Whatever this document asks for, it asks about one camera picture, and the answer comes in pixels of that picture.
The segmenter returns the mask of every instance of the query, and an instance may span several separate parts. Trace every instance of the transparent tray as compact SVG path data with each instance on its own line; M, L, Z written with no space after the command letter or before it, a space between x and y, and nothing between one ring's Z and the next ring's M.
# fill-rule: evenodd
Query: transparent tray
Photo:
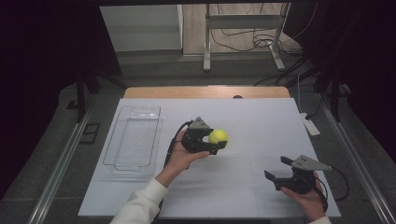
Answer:
M103 160L113 175L153 175L160 113L158 106L126 105L120 109Z

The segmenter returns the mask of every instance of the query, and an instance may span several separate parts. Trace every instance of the gray floor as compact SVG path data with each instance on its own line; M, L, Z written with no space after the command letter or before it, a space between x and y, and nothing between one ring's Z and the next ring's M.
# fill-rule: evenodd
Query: gray floor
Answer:
M124 77L118 77L118 79L129 86L253 86L262 78L279 75L269 53L260 55L215 55L210 73L203 72L202 57L187 57L177 54L136 55L122 53L119 55L119 59ZM291 66L295 61L295 58L285 58L287 66ZM296 77L298 72L286 78ZM299 88L300 101L298 100L297 86L289 88L291 96L296 99L296 103L300 102L302 111L308 114L314 113L319 105L323 107L323 102L312 91L315 78L311 77L301 82ZM91 145L78 144L44 223L108 223L111 219L111 217L87 218L77 216L103 143L106 140L118 100L124 92L118 85L106 79L99 77L98 80L102 89L98 94L87 92L87 102L93 104L89 123L101 123L99 134ZM269 79L262 82L261 85L271 85L274 81L274 79ZM0 202L1 223L26 223L32 214L53 167L76 126L77 111L66 109L71 100L76 100L74 85L61 92L60 103L51 124L37 145L31 159L26 163L20 175ZM356 146L370 175L381 189L388 201L389 208L394 213L396 209L395 163L356 118L345 98L340 99L340 117L349 138ZM319 137L311 139L318 158L341 169L350 184L349 196L338 203L342 217L332 218L332 223L381 223L371 199L367 196L364 187L357 178L322 108L312 120L321 132ZM86 141L92 137L83 135L81 138ZM339 175L327 173L326 176L335 197L343 195L345 185ZM262 221L255 220L236 222L262 223ZM198 223L198 221L179 220L164 221L164 223ZM304 221L301 219L272 220L272 223L304 223Z

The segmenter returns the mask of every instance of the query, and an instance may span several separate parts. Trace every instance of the human hand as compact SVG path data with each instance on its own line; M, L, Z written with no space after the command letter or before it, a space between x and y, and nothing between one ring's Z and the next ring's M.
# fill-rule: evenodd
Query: human hand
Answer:
M316 172L314 172L314 175L316 178L318 178L318 174ZM316 181L316 183L317 188L322 191L321 185L318 180ZM325 216L322 200L314 190L311 190L306 194L299 194L292 191L291 189L287 189L284 187L282 187L280 190L282 190L282 192L291 197L303 208L303 211L305 212L309 221L315 221Z
M180 141L185 132L186 130L183 130L177 136L169 162L156 177L156 179L166 188L182 171L189 168L193 161L210 155L210 152L208 151L190 153L186 148L184 148Z

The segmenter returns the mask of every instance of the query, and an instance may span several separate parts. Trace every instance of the white tabletop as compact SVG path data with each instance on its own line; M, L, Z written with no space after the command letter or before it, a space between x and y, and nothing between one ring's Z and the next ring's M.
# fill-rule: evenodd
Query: white tabletop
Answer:
M300 206L264 176L291 177L292 160L317 156L292 98L278 99L121 99L124 105L157 105L161 108L161 134L154 176L163 168L170 140L185 121L201 117L211 128L224 129L230 141L218 155L195 161L170 186L162 218L280 218L303 217ZM115 119L110 127L114 129ZM114 216L131 193L147 182L116 180L103 165L105 148L79 210L80 216ZM327 216L340 217L322 172L319 178L329 191Z

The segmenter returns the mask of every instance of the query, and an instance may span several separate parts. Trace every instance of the tennis ball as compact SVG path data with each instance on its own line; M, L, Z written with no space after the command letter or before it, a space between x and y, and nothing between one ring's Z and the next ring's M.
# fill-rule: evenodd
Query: tennis ball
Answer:
M208 136L209 143L217 144L218 142L227 141L228 144L228 134L222 129L213 130Z

